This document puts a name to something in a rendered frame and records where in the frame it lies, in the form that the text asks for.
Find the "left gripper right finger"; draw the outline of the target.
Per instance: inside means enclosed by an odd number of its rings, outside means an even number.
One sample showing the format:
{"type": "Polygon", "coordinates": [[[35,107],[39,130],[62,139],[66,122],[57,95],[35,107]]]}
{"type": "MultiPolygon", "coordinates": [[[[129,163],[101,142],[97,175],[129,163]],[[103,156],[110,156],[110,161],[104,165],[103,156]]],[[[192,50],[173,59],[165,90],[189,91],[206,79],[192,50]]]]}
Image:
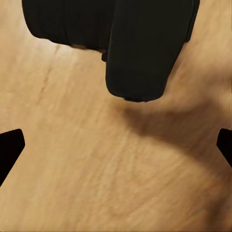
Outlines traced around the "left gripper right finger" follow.
{"type": "Polygon", "coordinates": [[[217,147],[232,167],[232,130],[222,128],[218,134],[217,147]]]}

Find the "digital camera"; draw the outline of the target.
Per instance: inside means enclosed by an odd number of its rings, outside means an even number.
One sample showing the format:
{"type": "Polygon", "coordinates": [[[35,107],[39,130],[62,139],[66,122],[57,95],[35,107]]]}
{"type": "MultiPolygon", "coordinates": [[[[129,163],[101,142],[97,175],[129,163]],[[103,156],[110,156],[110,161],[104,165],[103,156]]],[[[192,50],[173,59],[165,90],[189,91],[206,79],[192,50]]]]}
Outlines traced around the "digital camera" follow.
{"type": "Polygon", "coordinates": [[[63,45],[105,49],[105,83],[115,97],[163,96],[200,0],[22,0],[31,34],[63,45]]]}

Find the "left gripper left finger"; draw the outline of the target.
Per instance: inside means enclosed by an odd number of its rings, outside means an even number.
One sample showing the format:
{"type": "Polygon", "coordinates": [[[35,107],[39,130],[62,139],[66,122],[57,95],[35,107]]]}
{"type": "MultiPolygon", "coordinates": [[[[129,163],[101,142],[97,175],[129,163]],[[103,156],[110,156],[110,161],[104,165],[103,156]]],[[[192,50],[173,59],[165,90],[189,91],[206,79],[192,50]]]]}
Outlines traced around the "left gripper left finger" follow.
{"type": "Polygon", "coordinates": [[[25,148],[21,129],[0,134],[0,186],[25,148]]]}

